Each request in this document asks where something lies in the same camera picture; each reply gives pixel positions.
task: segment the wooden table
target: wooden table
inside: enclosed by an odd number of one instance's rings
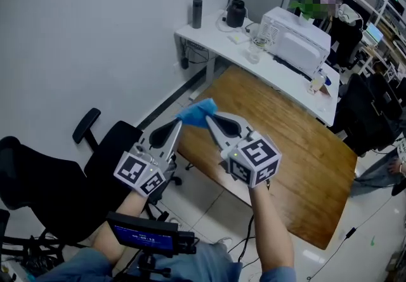
[[[205,98],[272,138],[282,162],[270,193],[282,219],[291,233],[326,249],[350,193],[355,153],[300,106],[239,67],[227,69],[198,100]],[[178,152],[251,205],[247,187],[218,165],[219,149],[207,130],[185,127]]]

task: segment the human hand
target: human hand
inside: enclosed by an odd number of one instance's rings
[[[399,158],[392,159],[388,166],[389,173],[392,175],[397,175],[397,174],[401,173],[400,172],[401,164],[402,164],[402,162],[400,161]]]

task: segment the small screen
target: small screen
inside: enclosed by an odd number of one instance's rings
[[[136,248],[152,247],[160,250],[173,250],[171,236],[132,230],[118,225],[115,225],[114,228],[121,241],[132,244]]]
[[[383,33],[379,31],[377,27],[373,23],[370,23],[367,27],[367,32],[370,34],[372,38],[375,39],[377,43],[379,43],[383,37]]]

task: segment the black thermos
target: black thermos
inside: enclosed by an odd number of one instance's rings
[[[231,28],[241,27],[246,17],[246,6],[244,1],[233,0],[227,10],[226,23]]]
[[[199,29],[202,26],[202,0],[193,0],[192,27]]]

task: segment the forearm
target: forearm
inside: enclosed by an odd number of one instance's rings
[[[254,212],[256,248],[264,272],[294,266],[292,240],[272,203],[265,183],[249,190]]]
[[[138,217],[143,211],[146,201],[147,199],[137,192],[130,192],[116,212]],[[93,242],[93,248],[102,252],[112,265],[116,265],[125,250],[125,246],[119,244],[107,222],[101,225]]]

